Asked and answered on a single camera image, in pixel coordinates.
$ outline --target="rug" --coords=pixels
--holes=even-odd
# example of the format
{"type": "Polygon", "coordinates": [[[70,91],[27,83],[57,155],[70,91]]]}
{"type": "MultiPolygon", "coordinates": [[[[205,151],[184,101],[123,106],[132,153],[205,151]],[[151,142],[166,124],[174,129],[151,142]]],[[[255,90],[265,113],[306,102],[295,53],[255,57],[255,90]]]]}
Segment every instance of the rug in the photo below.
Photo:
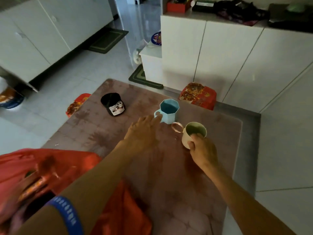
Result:
{"type": "Polygon", "coordinates": [[[136,70],[133,72],[133,74],[129,77],[130,81],[136,82],[142,85],[150,86],[156,89],[163,89],[164,86],[162,84],[148,81],[146,80],[145,71],[143,70],[143,65],[140,64],[136,70]]]}
{"type": "Polygon", "coordinates": [[[104,33],[89,46],[88,50],[106,54],[113,48],[125,35],[128,34],[126,30],[116,30],[112,28],[104,28],[104,33]]]}

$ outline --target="cabinet handle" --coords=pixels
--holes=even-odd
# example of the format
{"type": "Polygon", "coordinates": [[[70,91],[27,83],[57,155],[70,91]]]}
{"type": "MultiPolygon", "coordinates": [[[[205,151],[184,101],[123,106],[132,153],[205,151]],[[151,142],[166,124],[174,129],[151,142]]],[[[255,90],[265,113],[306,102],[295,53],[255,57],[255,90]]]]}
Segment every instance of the cabinet handle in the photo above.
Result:
{"type": "Polygon", "coordinates": [[[57,18],[55,16],[51,16],[51,19],[54,23],[58,22],[57,18]]]}
{"type": "Polygon", "coordinates": [[[21,32],[15,32],[15,36],[19,40],[27,38],[27,36],[24,33],[21,33],[21,32]]]}

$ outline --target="white mug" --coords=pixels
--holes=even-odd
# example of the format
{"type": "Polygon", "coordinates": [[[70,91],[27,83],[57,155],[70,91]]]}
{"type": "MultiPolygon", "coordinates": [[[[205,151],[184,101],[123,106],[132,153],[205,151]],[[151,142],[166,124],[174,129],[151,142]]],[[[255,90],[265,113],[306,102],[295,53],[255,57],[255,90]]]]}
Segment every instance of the white mug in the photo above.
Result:
{"type": "Polygon", "coordinates": [[[184,127],[181,123],[174,122],[172,123],[172,129],[178,133],[182,133],[182,144],[187,149],[190,149],[188,141],[193,141],[193,139],[190,137],[190,135],[192,135],[193,133],[200,133],[203,137],[207,136],[207,129],[198,122],[190,122],[186,125],[186,127],[184,127]],[[175,129],[174,124],[181,126],[182,131],[175,129]]]}

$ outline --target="mug handle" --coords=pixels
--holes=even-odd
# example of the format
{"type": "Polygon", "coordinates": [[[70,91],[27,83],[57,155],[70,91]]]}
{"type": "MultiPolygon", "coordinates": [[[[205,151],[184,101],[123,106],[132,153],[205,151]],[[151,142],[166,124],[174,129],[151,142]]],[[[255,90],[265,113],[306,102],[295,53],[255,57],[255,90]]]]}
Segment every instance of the mug handle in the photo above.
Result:
{"type": "Polygon", "coordinates": [[[160,112],[160,114],[162,114],[161,109],[158,109],[158,110],[154,113],[154,117],[157,117],[157,115],[156,115],[157,112],[160,112]]]}
{"type": "Polygon", "coordinates": [[[177,133],[182,133],[183,130],[184,130],[184,126],[182,126],[181,123],[174,122],[174,123],[172,123],[172,129],[173,129],[174,131],[176,131],[177,133]],[[182,131],[179,131],[179,130],[175,129],[174,126],[173,126],[174,124],[178,124],[179,126],[181,126],[181,127],[182,127],[182,131]]]}

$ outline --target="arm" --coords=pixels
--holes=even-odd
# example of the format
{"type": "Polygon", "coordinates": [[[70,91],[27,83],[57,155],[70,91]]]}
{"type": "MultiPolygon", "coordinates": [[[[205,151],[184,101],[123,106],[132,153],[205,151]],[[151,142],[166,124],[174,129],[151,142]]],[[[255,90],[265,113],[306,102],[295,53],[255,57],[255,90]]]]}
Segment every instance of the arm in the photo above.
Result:
{"type": "MultiPolygon", "coordinates": [[[[161,118],[147,116],[132,123],[124,140],[109,155],[60,194],[75,207],[85,234],[92,231],[133,157],[157,144],[155,131],[161,118]]],[[[68,232],[59,211],[53,206],[44,206],[16,234],[65,235],[68,232]]]]}
{"type": "Polygon", "coordinates": [[[224,172],[218,164],[216,147],[208,138],[200,134],[193,134],[191,138],[193,142],[188,144],[194,162],[213,181],[243,235],[295,235],[224,172]]]}

